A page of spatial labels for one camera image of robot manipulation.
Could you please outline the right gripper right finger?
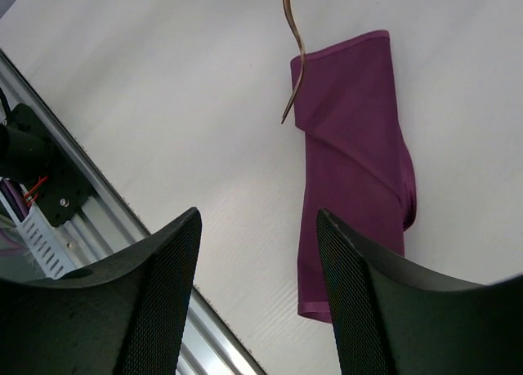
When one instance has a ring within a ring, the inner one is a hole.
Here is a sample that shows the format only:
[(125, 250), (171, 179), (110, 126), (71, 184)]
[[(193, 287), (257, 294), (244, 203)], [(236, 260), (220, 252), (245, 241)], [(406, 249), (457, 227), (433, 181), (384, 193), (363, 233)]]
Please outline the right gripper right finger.
[(320, 210), (317, 239), (344, 374), (519, 374), (522, 279), (430, 270)]

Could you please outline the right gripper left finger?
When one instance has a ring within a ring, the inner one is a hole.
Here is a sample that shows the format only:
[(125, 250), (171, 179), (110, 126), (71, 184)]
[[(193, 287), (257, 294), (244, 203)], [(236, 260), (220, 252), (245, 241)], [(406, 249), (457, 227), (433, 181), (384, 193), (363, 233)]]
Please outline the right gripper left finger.
[(60, 279), (3, 280), (2, 373), (175, 373), (201, 233), (190, 208)]

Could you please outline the purple satin napkin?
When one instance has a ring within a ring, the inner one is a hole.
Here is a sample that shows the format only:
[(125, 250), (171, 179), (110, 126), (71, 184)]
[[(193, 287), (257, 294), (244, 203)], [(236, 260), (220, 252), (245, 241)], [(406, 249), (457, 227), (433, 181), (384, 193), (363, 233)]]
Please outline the purple satin napkin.
[(297, 253), (297, 312), (331, 320), (316, 236), (325, 208), (403, 254), (417, 195), (400, 128), (390, 35), (375, 30), (291, 61), (306, 180)]

